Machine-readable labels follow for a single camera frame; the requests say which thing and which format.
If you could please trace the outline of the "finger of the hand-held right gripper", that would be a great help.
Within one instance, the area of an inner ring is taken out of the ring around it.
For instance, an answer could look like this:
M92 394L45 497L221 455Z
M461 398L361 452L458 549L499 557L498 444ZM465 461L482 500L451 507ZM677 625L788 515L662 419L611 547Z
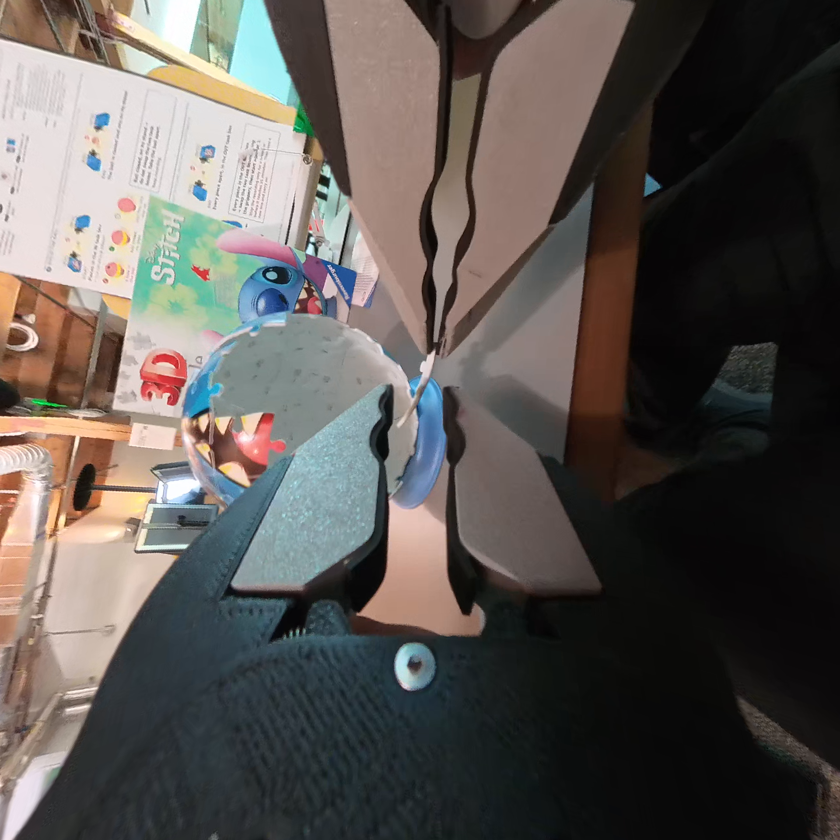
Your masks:
M548 232L634 6L531 3L481 72L465 168L469 215L444 300L441 355L464 341L480 302Z
M353 215L418 349L434 348L432 199L447 154L453 28L445 2L328 1Z

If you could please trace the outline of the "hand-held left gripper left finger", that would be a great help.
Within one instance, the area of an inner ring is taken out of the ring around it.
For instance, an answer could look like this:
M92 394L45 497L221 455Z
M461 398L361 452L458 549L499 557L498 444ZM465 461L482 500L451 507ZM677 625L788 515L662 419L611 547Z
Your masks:
M392 414L393 387L378 385L286 460L234 592L355 613L370 602L386 569Z

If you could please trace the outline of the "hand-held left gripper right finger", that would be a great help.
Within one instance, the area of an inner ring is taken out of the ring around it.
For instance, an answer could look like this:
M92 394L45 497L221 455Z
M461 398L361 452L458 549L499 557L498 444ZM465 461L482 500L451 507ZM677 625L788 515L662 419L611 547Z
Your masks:
M489 596L602 593L581 537L540 454L485 407L443 390L447 437L447 573L468 615Z

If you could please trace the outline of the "blue white puzzle ball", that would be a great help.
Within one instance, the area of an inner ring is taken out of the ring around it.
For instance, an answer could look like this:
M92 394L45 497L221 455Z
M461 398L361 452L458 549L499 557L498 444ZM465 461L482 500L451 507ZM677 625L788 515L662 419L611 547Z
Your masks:
M399 363L366 333L325 316L283 313L228 335L188 383L182 440L194 477L227 507L359 400L392 388L385 460L392 494L417 446L413 391Z

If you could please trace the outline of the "white triangular puzzle piece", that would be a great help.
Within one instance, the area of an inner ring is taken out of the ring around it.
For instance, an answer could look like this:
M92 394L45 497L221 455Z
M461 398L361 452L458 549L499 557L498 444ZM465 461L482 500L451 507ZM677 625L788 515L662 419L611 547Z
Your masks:
M430 352L426 356L425 360L421 363L420 375L419 375L418 382L414 386L412 401L411 401L409 407L405 410L404 414L396 422L396 427L402 428L404 425L407 424L408 419L416 412L416 410L418 408L418 404L420 403L420 401L421 401L421 399L422 399L422 397L423 397L423 395L424 395L424 393L427 389L427 385L430 382L430 380L432 379L432 374L433 374L433 371L434 371L434 365L435 365L437 357L438 357L437 349L433 349L432 352Z

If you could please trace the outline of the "cartoon puzzle box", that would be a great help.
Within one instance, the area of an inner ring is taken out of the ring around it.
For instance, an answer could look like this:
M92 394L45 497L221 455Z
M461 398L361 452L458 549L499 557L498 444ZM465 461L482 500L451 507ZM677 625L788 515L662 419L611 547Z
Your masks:
M153 198L140 247L112 408L178 417L224 338L277 314L346 322L356 273L245 227Z

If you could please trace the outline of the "white instruction leaflet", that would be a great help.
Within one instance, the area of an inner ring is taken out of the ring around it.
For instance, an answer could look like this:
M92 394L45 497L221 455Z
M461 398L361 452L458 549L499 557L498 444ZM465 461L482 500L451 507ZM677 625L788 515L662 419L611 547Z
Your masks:
M379 280L380 271L370 248L359 233L353 244L350 268L355 273L351 306L369 308Z

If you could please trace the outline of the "white instruction poster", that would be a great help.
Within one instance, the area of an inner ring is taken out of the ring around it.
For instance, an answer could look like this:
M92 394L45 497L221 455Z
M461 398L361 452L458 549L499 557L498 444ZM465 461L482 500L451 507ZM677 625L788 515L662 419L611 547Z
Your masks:
M293 215L305 137L189 91L2 38L1 269L130 299L163 206L164 282L181 233Z

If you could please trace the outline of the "wooden shelf unit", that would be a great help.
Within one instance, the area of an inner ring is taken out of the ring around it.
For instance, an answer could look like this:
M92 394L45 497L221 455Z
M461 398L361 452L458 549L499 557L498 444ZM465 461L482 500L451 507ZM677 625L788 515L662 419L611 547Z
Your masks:
M125 318L96 291L2 274L2 381L25 402L108 410Z

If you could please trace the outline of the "silver flexible duct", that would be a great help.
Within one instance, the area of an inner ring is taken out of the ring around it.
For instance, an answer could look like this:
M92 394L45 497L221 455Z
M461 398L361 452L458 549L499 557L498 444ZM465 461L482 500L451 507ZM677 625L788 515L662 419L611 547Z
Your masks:
M47 503L53 487L54 459L40 444L13 444L1 447L1 475L22 476L17 503Z

